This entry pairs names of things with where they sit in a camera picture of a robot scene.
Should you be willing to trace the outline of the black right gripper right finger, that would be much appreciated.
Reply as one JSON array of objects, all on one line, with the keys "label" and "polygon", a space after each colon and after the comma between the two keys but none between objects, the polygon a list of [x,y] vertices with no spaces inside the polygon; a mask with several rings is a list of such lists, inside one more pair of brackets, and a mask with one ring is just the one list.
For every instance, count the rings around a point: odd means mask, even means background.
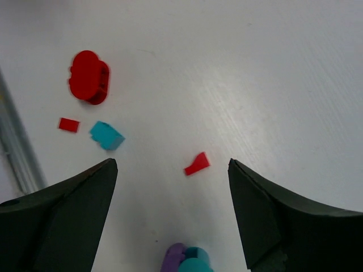
[{"label": "black right gripper right finger", "polygon": [[361,212],[303,197],[235,159],[228,175],[249,270],[362,270]]}]

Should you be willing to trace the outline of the red lego slope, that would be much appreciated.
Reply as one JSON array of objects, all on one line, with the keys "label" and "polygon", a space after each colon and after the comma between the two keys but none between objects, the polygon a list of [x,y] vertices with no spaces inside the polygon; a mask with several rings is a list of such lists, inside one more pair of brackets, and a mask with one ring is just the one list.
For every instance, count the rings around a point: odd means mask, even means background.
[{"label": "red lego slope", "polygon": [[194,175],[195,173],[208,168],[210,162],[205,152],[199,153],[194,161],[188,167],[184,168],[184,173],[186,176]]}]

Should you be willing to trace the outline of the table front metal rail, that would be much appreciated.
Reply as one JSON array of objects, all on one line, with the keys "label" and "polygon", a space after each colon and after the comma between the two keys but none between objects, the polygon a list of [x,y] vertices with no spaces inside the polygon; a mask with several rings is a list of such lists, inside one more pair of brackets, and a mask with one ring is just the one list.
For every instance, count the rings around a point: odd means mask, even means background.
[{"label": "table front metal rail", "polygon": [[20,192],[30,194],[47,187],[3,76],[1,76],[1,148]]}]

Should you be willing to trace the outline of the small red lego tile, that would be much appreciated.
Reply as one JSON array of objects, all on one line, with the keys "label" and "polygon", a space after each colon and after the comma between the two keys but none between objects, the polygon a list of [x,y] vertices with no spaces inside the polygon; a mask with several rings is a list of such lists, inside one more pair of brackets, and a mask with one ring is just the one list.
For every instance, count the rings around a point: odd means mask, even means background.
[{"label": "small red lego tile", "polygon": [[61,117],[58,128],[71,133],[76,133],[78,131],[79,124],[79,121]]}]

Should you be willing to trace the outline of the large red rounded lego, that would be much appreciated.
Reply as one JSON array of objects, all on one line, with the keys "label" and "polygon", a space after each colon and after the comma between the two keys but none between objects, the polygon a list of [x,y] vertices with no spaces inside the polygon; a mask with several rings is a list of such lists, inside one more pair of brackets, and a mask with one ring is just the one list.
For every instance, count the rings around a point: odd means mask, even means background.
[{"label": "large red rounded lego", "polygon": [[70,92],[80,101],[99,105],[108,95],[109,76],[109,66],[93,51],[83,50],[74,56],[70,66]]}]

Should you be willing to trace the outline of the small teal lego brick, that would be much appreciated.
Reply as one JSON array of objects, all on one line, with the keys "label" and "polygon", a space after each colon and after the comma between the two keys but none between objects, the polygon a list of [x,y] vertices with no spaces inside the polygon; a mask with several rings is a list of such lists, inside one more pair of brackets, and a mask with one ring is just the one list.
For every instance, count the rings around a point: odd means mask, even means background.
[{"label": "small teal lego brick", "polygon": [[90,130],[91,139],[99,143],[104,150],[116,150],[125,140],[125,138],[111,125],[97,121]]}]

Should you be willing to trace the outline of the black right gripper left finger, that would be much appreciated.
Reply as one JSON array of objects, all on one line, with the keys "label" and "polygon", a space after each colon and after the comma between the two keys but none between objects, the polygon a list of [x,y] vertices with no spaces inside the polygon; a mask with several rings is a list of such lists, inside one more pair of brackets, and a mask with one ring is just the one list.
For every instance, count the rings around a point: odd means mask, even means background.
[{"label": "black right gripper left finger", "polygon": [[1,271],[91,271],[117,173],[107,159],[1,203]]}]

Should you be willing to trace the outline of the purple lego under teal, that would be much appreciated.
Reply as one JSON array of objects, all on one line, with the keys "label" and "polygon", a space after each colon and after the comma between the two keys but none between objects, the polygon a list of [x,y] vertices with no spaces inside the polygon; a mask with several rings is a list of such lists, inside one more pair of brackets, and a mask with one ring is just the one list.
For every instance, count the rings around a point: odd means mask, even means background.
[{"label": "purple lego under teal", "polygon": [[165,253],[160,272],[178,272],[180,264],[185,260],[186,250],[183,243],[171,245]]}]

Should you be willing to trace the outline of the teal rounded lego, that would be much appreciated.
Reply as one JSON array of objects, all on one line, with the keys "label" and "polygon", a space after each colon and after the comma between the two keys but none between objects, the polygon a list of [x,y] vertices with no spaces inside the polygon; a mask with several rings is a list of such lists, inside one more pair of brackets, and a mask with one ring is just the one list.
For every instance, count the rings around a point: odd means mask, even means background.
[{"label": "teal rounded lego", "polygon": [[179,265],[178,272],[213,272],[208,253],[192,246],[185,251],[185,260]]}]

